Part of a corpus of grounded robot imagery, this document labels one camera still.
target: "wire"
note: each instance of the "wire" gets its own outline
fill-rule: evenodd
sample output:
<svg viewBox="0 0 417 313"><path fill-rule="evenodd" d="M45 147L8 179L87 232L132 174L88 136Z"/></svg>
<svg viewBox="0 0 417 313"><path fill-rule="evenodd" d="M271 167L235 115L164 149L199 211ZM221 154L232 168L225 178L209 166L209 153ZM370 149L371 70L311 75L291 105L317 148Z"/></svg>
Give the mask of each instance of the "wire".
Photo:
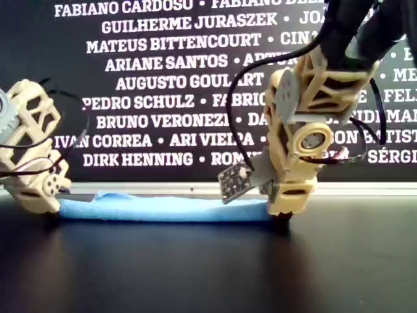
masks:
<svg viewBox="0 0 417 313"><path fill-rule="evenodd" d="M359 135L362 140L362 152L357 155L353 156L351 158L337 158L333 156L332 158L312 158L312 157L300 157L301 160L308 163L314 163L314 164L327 164L327 165L334 165L334 164L346 164L346 163L353 163L353 162L359 162L365 159L367 155L367 143L365 139L364 129L369 132L373 140L376 142L377 145L385 145L386 143L386 115L385 115L385 109L384 109L384 103L381 98L381 93L379 91L378 85L376 81L372 78L370 81L373 94L375 96L375 102L377 104L378 114L379 114L379 121L380 121L380 133L381 137L378 138L376 133L373 131L373 129L366 124L363 121L360 121L358 119L355 119L351 117L349 120L352 122L352 124L358 129Z"/></svg>
<svg viewBox="0 0 417 313"><path fill-rule="evenodd" d="M355 162L359 162L362 161L363 159L365 159L366 155L367 155L367 143L366 143L366 139L365 139L365 132L364 129L362 128L362 121L359 121L357 119L355 119L354 117L350 117L349 120L352 122L352 124L358 129L359 131L359 135L360 135L360 139L362 142L362 152L359 155L353 156L351 158L338 158L336 156L339 155L339 153L336 156L332 156L330 158L313 158L312 156L302 156L300 157L301 160L308 162L308 163L313 163L313 164L327 164L327 165L333 165L333 164L346 164L346 163L355 163Z"/></svg>
<svg viewBox="0 0 417 313"><path fill-rule="evenodd" d="M53 161L50 158L46 158L46 157L42 156L42 157L34 158L30 161L27 161L26 163L23 163L21 166L15 168L14 171L23 171L23 170L31 167L32 165L35 165L36 163L39 163L39 162L42 162L42 161L48 161L48 162L53 164Z"/></svg>
<svg viewBox="0 0 417 313"><path fill-rule="evenodd" d="M323 38L325 38L327 36L327 34L329 34L331 32L332 28L329 24L329 22L324 22L323 26L321 27L319 33L317 34L317 36L305 47L294 51L294 52L290 52L290 53L286 53L283 55L277 55L275 57L267 57L265 59L256 61L250 65L248 65L247 67L243 68L236 76L235 79L232 81L232 84L230 85L229 91L227 92L227 97L226 97L226 103L225 103L225 107L226 107L226 114L227 114L227 118L229 120L229 128L230 131L233 135L233 138L236 141L237 144L237 148L239 150L240 153L242 153L243 159L246 163L246 165L248 165L250 167L251 170L255 170L255 168L253 167L252 161L250 160L247 152L245 151L245 148L238 136L237 130L236 130L236 126L233 122L233 116L232 116L232 102L233 102L233 93L235 92L235 89L239 83L239 81L243 78L243 76L257 68L257 67L261 67L263 65L267 65L267 64L271 64L271 63L277 63L277 62L282 62L282 61L286 61L289 59L295 59L297 57L301 57L307 53L309 53L310 51L314 50L319 44L320 42L323 40Z"/></svg>
<svg viewBox="0 0 417 313"><path fill-rule="evenodd" d="M71 98L72 100L77 101L80 103L80 105L83 106L82 100L77 97L76 95L67 93L66 91L60 91L60 90L51 90L47 93L48 95L62 95L64 97ZM86 123L85 128L81 132L81 134L77 137L74 143L72 145L69 145L61 154L61 156L48 168L44 168L43 170L37 170L37 171L10 171L10 172L0 172L0 178L4 177L18 177L18 176L24 176L24 175L38 175L41 173L44 173L45 171L53 171L59 163L64 160L71 152L72 150L81 142L82 139L84 139L85 135L88 133L90 129L90 118L88 114L85 114L86 117Z"/></svg>
<svg viewBox="0 0 417 313"><path fill-rule="evenodd" d="M321 27L317 37L315 37L307 46L295 51L295 52L291 52L291 53L286 53L284 55L279 55L276 57L267 57L265 59L256 61L250 65L248 65L247 67L243 68L236 76L235 79L232 81L232 84L229 88L229 91L227 93L227 98L226 98L226 103L225 103L225 108L226 108L226 114L227 114L227 118L229 120L229 128L230 131L233 135L233 138L236 141L237 144L237 148L239 150L239 152L242 154L243 159L246 163L246 165L248 165L250 167L251 170L254 170L253 167L253 163L250 160L239 136L238 136L238 132L236 130L236 126L233 122L233 116L232 116L232 102L233 102L233 93L235 91L235 89L237 88L237 85L239 83L239 81L243 78L243 76L258 67L261 67L263 65L267 65L267 64L271 64L271 63L276 63L276 62L281 62L281 61L286 61L289 59L294 59L297 57L301 57L307 53L309 53L310 51L312 51L313 49L315 49L323 40L323 38L325 36L327 36L331 31L332 31L332 26L335 26L335 24L337 25L337 21L335 21L333 19L333 17L335 16L335 13L337 12L337 8L338 8L338 2L335 1L335 6L334 7L328 7L328 10L326 11L326 19L323 23L323 26ZM353 163L353 162L358 162L361 161L363 159L365 159L366 155L367 155L367 143L366 143L366 139L365 139L365 134L364 134L364 128L371 134L371 136L373 137L373 139L377 142L377 144L380 145L384 145L386 143L386 116L385 116L385 111L384 111L384 105L382 102L382 98L381 98L381 94L379 92L379 89L377 87L377 84L375 82L375 80L372 78L370 80L370 84L372 86L372 90L375 96L375 101L377 103L377 107L378 107L378 111L379 111L379 118L380 118L380 122L381 122L381 138L379 139L377 137L377 135L374 133L374 131L365 123L351 117L349 120L352 122L352 124L354 124L354 126L358 129L359 131L359 135L361 135L361 139L362 139L362 148L363 151L354 157L351 158L345 158L345 159L340 159L339 156L340 154L342 154L342 152L345 150L344 147L342 147L342 149L333 157L330 158L322 158L322 159L315 159L315 158L306 158L306 157L302 157L301 159L306 161L306 162L310 162L310 163L315 163L315 164L345 164L345 163Z"/></svg>
<svg viewBox="0 0 417 313"><path fill-rule="evenodd" d="M65 111L62 111L61 118L60 118L57 126L53 130L53 132L51 132L51 134L49 134L48 136L46 136L44 139L40 140L39 142L32 143L31 145L1 145L0 144L0 148L16 149L16 150L26 150L26 149L38 147L39 145L42 145L44 142L46 142L47 140L49 140L53 136L53 134L58 129L60 129L60 127L62 126L62 123L63 123L64 118L65 118Z"/></svg>

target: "black table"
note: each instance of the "black table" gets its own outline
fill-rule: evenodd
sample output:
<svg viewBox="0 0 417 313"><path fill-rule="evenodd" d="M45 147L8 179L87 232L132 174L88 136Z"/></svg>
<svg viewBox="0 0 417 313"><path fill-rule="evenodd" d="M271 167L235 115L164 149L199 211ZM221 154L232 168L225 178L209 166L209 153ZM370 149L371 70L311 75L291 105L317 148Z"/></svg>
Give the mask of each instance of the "black table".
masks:
<svg viewBox="0 0 417 313"><path fill-rule="evenodd" d="M0 312L417 312L413 198L259 225L47 221L0 201Z"/></svg>

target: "blue foam pad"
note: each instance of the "blue foam pad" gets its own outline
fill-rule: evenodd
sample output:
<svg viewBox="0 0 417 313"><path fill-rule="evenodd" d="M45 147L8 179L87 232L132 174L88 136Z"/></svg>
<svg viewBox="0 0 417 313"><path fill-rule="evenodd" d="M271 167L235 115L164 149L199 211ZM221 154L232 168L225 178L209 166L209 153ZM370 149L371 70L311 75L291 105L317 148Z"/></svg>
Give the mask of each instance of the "blue foam pad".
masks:
<svg viewBox="0 0 417 313"><path fill-rule="evenodd" d="M265 200L221 200L137 197L97 194L92 202L60 200L61 216L73 219L142 222L261 222L270 220Z"/></svg>

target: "banner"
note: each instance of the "banner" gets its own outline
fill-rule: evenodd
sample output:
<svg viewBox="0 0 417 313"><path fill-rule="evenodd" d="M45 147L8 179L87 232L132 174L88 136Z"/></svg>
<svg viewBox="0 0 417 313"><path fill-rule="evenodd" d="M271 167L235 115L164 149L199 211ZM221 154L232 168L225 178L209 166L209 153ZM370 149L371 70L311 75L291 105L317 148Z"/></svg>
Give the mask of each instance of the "banner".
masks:
<svg viewBox="0 0 417 313"><path fill-rule="evenodd" d="M54 97L65 121L53 138L62 151L91 119L89 135L67 158L77 182L209 182L239 160L225 114L234 75L256 60L305 46L324 20L323 0L140 0L73 3L3 1L0 87L52 77L83 103ZM250 155L266 144L264 90L277 69L245 75L233 97L235 123ZM366 136L365 161L327 166L326 182L414 181L417 71L405 40L383 59L375 80L386 107L388 140ZM354 116L373 129L371 88ZM360 153L352 125L329 121L334 154Z"/></svg>

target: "white stripe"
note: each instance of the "white stripe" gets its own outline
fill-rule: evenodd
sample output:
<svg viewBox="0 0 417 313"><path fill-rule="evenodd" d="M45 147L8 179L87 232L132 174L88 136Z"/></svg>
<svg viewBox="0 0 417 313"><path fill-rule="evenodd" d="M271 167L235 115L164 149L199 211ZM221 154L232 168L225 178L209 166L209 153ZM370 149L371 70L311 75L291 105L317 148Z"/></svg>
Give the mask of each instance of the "white stripe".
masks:
<svg viewBox="0 0 417 313"><path fill-rule="evenodd" d="M72 194L219 195L218 183L72 183ZM6 191L0 188L0 195ZM258 195L253 189L247 195ZM319 183L313 196L417 196L417 183Z"/></svg>

